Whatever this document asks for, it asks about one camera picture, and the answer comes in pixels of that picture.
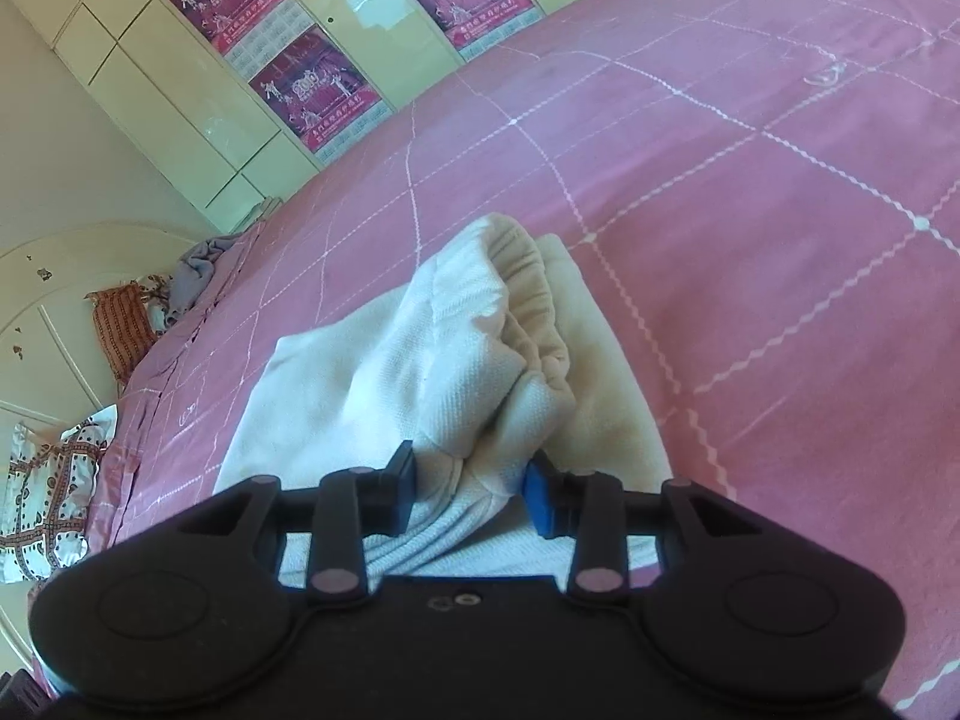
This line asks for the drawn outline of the lower left pink poster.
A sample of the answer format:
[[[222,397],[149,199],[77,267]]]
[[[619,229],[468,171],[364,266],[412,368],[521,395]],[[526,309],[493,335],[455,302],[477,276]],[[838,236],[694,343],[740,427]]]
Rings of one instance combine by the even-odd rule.
[[[386,99],[319,26],[293,39],[249,85],[322,167],[392,115]]]

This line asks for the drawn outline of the cream wardrobe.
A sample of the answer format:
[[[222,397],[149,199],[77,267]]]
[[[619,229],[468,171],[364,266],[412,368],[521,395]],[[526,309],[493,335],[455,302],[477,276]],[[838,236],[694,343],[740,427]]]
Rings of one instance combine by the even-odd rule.
[[[217,229],[574,0],[10,0]]]

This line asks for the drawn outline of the orange striped pillow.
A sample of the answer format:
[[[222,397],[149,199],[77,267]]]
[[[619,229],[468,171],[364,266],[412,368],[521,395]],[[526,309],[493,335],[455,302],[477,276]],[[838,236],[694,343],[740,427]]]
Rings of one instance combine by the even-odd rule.
[[[146,275],[85,296],[93,307],[94,335],[119,392],[166,332],[169,283],[167,275]]]

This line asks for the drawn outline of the upper left pink poster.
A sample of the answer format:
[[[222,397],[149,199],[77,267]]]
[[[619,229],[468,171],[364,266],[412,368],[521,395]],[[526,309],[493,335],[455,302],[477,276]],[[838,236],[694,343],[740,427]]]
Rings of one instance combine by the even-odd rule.
[[[250,82],[314,21],[298,0],[169,0]]]

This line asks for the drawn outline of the white pants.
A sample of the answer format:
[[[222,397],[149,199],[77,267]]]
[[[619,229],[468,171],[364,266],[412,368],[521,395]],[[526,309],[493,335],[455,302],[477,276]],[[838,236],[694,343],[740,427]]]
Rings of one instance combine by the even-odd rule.
[[[503,215],[470,223],[345,319],[282,338],[218,486],[270,475],[311,488],[382,468],[402,444],[416,501],[402,535],[366,539],[371,578],[565,578],[573,544],[540,538],[521,500],[537,452],[636,493],[670,476],[651,408],[568,249]]]

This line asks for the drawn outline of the white brown patterned pillow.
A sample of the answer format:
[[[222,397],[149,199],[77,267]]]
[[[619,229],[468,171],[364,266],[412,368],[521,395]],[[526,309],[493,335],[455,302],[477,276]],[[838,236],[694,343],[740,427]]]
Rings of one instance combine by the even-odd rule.
[[[2,582],[46,582],[89,551],[99,466],[116,435],[110,405],[55,440],[13,427],[2,494]]]

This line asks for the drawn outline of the pink checked bed sheet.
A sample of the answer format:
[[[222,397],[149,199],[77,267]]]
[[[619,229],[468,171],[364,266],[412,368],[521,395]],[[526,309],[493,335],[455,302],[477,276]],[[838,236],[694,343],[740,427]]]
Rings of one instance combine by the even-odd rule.
[[[208,496],[285,335],[505,213],[568,246],[675,470],[883,575],[958,712],[957,0],[578,0],[306,184],[140,364],[89,543]]]

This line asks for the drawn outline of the grey crumpled cloth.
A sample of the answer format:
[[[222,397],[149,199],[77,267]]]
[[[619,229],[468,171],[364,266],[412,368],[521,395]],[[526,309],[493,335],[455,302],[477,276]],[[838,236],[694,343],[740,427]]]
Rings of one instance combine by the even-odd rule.
[[[192,314],[206,314],[217,305],[268,218],[281,205],[280,199],[263,200],[241,231],[205,239],[179,257],[160,288],[158,304],[163,312],[163,330],[171,330]]]

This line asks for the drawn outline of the cream curved headboard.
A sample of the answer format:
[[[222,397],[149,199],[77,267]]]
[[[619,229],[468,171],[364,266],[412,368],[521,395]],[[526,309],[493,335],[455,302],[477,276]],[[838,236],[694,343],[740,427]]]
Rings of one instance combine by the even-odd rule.
[[[162,227],[98,223],[2,255],[2,458],[14,429],[52,442],[116,403],[89,294],[172,270],[194,243]]]

